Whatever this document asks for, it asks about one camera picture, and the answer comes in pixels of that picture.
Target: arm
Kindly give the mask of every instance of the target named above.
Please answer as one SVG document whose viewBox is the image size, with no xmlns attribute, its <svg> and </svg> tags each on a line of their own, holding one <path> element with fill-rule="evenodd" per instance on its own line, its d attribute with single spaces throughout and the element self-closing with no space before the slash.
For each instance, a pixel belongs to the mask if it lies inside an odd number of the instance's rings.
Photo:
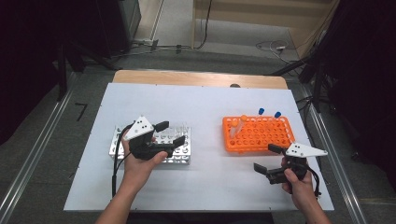
<svg viewBox="0 0 396 224">
<path fill-rule="evenodd" d="M 304 214 L 307 223 L 331 223 L 323 212 L 312 189 L 312 175 L 308 171 L 302 181 L 291 170 L 285 170 L 285 176 L 293 187 L 294 205 Z M 290 193 L 289 185 L 282 184 L 282 189 Z"/>
<path fill-rule="evenodd" d="M 129 152 L 129 144 L 122 140 L 125 152 Z M 139 190 L 149 179 L 152 169 L 161 163 L 167 153 L 159 152 L 149 161 L 138 160 L 129 155 L 124 161 L 124 176 L 114 198 L 107 205 L 105 211 L 96 220 L 96 223 L 126 223 L 132 202 Z"/>
</svg>

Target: metal rail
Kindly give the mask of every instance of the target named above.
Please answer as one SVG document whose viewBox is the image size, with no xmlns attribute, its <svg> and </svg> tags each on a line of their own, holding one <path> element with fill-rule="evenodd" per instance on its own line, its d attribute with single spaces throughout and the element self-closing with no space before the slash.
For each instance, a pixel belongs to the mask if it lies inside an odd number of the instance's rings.
<svg viewBox="0 0 396 224">
<path fill-rule="evenodd" d="M 55 107 L 53 108 L 49 116 L 49 119 L 46 122 L 46 125 L 44 126 L 37 140 L 35 141 L 35 145 L 33 146 L 28 157 L 26 158 L 22 168 L 18 172 L 14 181 L 8 187 L 8 190 L 6 192 L 6 197 L 4 198 L 0 206 L 0 224 L 8 223 L 8 220 L 10 219 L 12 212 L 14 211 L 14 208 L 17 205 L 18 200 L 23 194 L 23 191 L 26 188 L 26 185 L 29 182 L 30 177 L 32 176 L 35 167 L 40 161 L 41 155 L 43 154 L 47 146 L 47 143 L 50 140 L 50 137 L 56 125 L 58 124 L 58 121 L 62 116 L 64 109 L 67 106 L 67 103 L 70 99 L 70 96 L 72 95 L 75 86 L 74 84 L 77 81 L 78 81 L 78 75 L 73 72 L 68 81 L 69 90 L 66 92 L 62 101 L 56 103 Z"/>
<path fill-rule="evenodd" d="M 304 97 L 310 96 L 310 90 L 303 85 Z M 320 140 L 323 143 L 324 149 L 329 152 L 328 158 L 332 171 L 334 172 L 335 179 L 340 187 L 341 193 L 343 194 L 346 207 L 349 210 L 349 214 L 353 220 L 353 223 L 364 224 L 367 223 L 366 217 L 361 210 L 361 205 L 358 198 L 355 195 L 355 191 L 347 177 L 347 173 L 344 170 L 344 166 L 338 158 L 337 152 L 332 144 L 332 139 L 326 129 L 321 114 L 315 111 L 313 106 L 310 107 L 310 114 L 317 128 Z"/>
</svg>

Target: blue cap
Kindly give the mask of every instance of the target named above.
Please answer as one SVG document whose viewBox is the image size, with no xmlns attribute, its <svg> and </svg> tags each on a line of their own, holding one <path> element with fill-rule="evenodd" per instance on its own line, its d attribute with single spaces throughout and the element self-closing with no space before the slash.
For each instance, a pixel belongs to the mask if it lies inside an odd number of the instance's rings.
<svg viewBox="0 0 396 224">
<path fill-rule="evenodd" d="M 262 113 L 264 113 L 264 108 L 259 109 L 259 115 L 262 115 Z"/>
<path fill-rule="evenodd" d="M 277 112 L 274 114 L 274 117 L 277 119 L 277 118 L 279 118 L 281 115 L 282 115 L 282 114 L 281 114 L 279 111 L 277 111 Z"/>
</svg>

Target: black stand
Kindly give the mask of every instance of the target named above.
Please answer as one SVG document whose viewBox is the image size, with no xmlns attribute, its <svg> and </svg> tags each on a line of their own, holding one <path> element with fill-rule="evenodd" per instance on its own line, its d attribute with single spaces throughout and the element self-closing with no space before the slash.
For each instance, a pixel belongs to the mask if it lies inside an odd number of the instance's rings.
<svg viewBox="0 0 396 224">
<path fill-rule="evenodd" d="M 317 110 L 317 112 L 320 113 L 319 97 L 321 85 L 324 79 L 323 71 L 325 67 L 325 62 L 321 60 L 320 50 L 315 50 L 312 55 L 305 57 L 298 62 L 291 63 L 288 66 L 272 73 L 271 75 L 282 76 L 285 73 L 288 73 L 289 71 L 303 65 L 305 65 L 305 68 L 303 69 L 303 72 L 298 76 L 298 78 L 302 83 L 307 83 L 309 82 L 309 80 L 312 79 L 314 75 L 316 75 L 312 104 L 314 105 L 314 108 Z"/>
<path fill-rule="evenodd" d="M 282 76 L 285 73 L 288 73 L 289 71 L 297 67 L 305 65 L 303 72 L 298 76 L 298 78 L 302 83 L 307 83 L 309 82 L 309 80 L 312 79 L 313 76 L 315 76 L 312 104 L 314 105 L 314 108 L 317 110 L 318 113 L 320 113 L 320 109 L 319 109 L 320 90 L 321 90 L 322 82 L 325 78 L 324 72 L 326 68 L 326 59 L 324 56 L 324 52 L 326 48 L 329 46 L 332 37 L 335 35 L 336 30 L 340 26 L 341 22 L 343 22 L 344 18 L 347 16 L 348 11 L 350 9 L 351 7 L 348 7 L 347 1 L 341 1 L 340 4 L 338 5 L 338 8 L 334 12 L 332 23 L 330 24 L 326 35 L 323 36 L 320 43 L 316 46 L 314 52 L 311 55 L 302 58 L 300 61 L 291 63 L 288 66 L 271 74 L 272 76 Z"/>
<path fill-rule="evenodd" d="M 97 63 L 101 64 L 105 68 L 113 71 L 121 70 L 121 67 L 115 67 L 113 64 L 108 63 L 103 58 L 99 57 L 95 53 L 88 49 L 85 49 L 81 45 L 75 42 L 64 41 L 58 47 L 58 73 L 59 73 L 59 96 L 58 101 L 64 98 L 67 92 L 67 79 L 66 79 L 66 59 L 70 62 L 73 71 L 83 72 L 86 64 L 81 59 L 81 55 L 87 55 L 94 59 Z"/>
</svg>

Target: white table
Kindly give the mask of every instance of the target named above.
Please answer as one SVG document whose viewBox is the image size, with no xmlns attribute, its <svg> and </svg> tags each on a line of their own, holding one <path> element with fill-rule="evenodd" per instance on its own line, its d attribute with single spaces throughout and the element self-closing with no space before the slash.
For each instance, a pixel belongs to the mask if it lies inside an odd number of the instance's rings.
<svg viewBox="0 0 396 224">
<path fill-rule="evenodd" d="M 289 90 L 239 89 L 110 83 L 70 189 L 65 211 L 102 211 L 111 200 L 113 160 L 108 156 L 116 125 L 140 115 L 151 123 L 169 120 L 191 127 L 191 164 L 161 164 L 138 193 L 131 210 L 141 211 L 279 211 L 295 210 L 280 185 L 270 185 L 253 170 L 253 162 L 268 169 L 280 167 L 282 156 L 235 155 L 225 151 L 221 119 L 242 114 L 281 111 L 296 141 L 309 145 L 298 108 Z M 308 160 L 324 183 L 314 158 Z M 123 171 L 119 170 L 118 185 Z M 318 199 L 333 210 L 329 192 L 320 185 Z"/>
</svg>

